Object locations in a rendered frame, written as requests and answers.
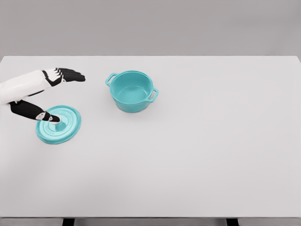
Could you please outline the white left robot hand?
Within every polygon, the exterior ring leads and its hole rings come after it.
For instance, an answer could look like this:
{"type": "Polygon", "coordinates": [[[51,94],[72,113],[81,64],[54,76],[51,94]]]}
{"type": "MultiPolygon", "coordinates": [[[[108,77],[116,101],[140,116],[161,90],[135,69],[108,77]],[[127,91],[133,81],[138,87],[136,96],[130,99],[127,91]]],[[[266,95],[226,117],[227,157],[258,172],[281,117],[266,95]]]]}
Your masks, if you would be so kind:
{"type": "Polygon", "coordinates": [[[12,113],[35,121],[59,124],[61,118],[24,100],[66,82],[84,82],[85,76],[73,69],[51,68],[36,70],[0,82],[0,105],[8,105],[12,113]]]}

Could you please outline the teal pot lid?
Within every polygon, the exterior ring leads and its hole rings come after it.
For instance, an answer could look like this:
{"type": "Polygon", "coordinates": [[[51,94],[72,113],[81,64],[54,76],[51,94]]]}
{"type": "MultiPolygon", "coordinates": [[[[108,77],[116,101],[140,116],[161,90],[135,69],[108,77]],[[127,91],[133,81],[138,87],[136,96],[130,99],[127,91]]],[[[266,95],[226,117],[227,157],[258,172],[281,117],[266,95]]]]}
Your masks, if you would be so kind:
{"type": "Polygon", "coordinates": [[[73,107],[57,105],[47,109],[51,115],[60,116],[58,124],[38,121],[36,125],[37,137],[47,144],[60,144],[73,138],[81,126],[81,115],[73,107]]]}

